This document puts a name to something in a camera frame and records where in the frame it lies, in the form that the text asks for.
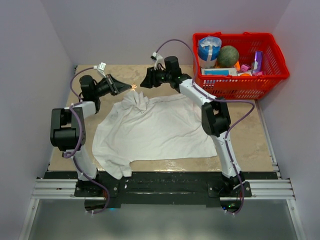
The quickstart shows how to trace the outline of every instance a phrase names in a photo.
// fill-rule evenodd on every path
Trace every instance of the red basket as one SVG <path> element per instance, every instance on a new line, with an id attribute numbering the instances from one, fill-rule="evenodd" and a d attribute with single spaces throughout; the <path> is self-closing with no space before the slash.
<path id="1" fill-rule="evenodd" d="M 234 46 L 239 52 L 239 63 L 251 66 L 256 51 L 263 51 L 262 71 L 263 76 L 222 76 L 202 75 L 198 67 L 195 82 L 208 93 L 226 99 L 261 99 L 281 80 L 289 77 L 285 58 L 270 33 L 222 34 L 195 33 L 193 34 L 193 52 L 198 56 L 198 41 L 214 36 L 222 40 L 222 46 Z"/>

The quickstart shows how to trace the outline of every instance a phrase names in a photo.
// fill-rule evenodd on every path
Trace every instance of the purple package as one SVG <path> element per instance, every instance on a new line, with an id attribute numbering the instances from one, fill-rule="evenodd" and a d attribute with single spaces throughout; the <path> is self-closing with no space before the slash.
<path id="1" fill-rule="evenodd" d="M 258 73 L 261 71 L 262 67 L 262 51 L 255 51 L 254 62 L 252 63 L 252 73 Z"/>

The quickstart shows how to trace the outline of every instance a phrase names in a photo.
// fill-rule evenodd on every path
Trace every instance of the green melon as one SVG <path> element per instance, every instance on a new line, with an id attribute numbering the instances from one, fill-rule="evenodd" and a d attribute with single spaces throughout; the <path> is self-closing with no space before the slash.
<path id="1" fill-rule="evenodd" d="M 234 46 L 223 46 L 217 60 L 221 68 L 232 68 L 239 60 L 239 52 Z"/>

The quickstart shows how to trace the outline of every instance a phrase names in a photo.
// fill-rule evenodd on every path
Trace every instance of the beige tabletop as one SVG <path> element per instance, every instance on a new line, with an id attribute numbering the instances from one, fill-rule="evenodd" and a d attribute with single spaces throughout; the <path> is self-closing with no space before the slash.
<path id="1" fill-rule="evenodd" d="M 92 65 L 79 65 L 76 71 L 81 71 Z M 111 74 L 117 80 L 127 83 L 136 84 L 135 89 L 138 92 L 143 92 L 148 98 L 159 96 L 169 96 L 177 94 L 170 88 L 169 84 L 162 84 L 160 87 L 147 89 L 140 87 L 140 83 L 146 76 L 149 65 L 107 65 L 104 72 Z M 182 65 L 182 72 L 193 75 L 191 65 Z M 91 75 L 98 82 L 101 80 L 97 70 L 91 69 L 79 74 L 73 82 L 73 89 L 80 93 L 79 79 L 84 75 Z M 101 108 L 99 113 L 90 116 L 85 120 L 86 130 L 86 149 L 92 161 L 96 164 L 99 171 L 103 168 L 96 161 L 92 154 L 92 144 L 98 124 L 100 124 L 112 109 L 114 103 L 122 101 L 125 93 L 117 96 L 110 94 L 100 98 Z M 77 98 L 70 93 L 67 101 L 67 106 L 71 103 L 76 103 Z M 249 104 L 245 103 L 229 103 L 229 113 L 231 121 L 234 123 L 242 117 L 249 109 Z M 235 152 L 236 159 L 243 172 L 272 172 L 273 167 L 269 157 L 267 142 L 265 140 L 264 131 L 257 110 L 255 109 L 245 120 L 240 122 L 231 131 L 231 142 Z M 190 172 L 213 172 L 221 171 L 219 157 L 207 158 L 183 158 L 170 160 L 139 160 L 133 161 L 130 164 L 132 171 L 190 171 Z M 71 159 L 62 157 L 62 152 L 57 147 L 54 148 L 49 171 L 75 171 L 75 167 Z"/>

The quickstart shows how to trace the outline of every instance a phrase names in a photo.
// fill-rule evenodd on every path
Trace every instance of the white wall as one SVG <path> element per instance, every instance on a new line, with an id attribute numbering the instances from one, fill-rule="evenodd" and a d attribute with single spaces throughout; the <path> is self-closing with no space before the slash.
<path id="1" fill-rule="evenodd" d="M 39 0 L 0 7 L 0 239 L 18 239 L 52 152 L 52 108 L 64 106 L 71 61 Z"/>
<path id="2" fill-rule="evenodd" d="M 72 62 L 148 64 L 164 41 L 195 32 L 272 32 L 290 0 L 41 0 Z M 191 63 L 170 43 L 163 56 Z"/>
<path id="3" fill-rule="evenodd" d="M 261 101 L 282 175 L 310 240 L 320 238 L 320 1 L 291 0 L 274 30 L 290 78 Z"/>

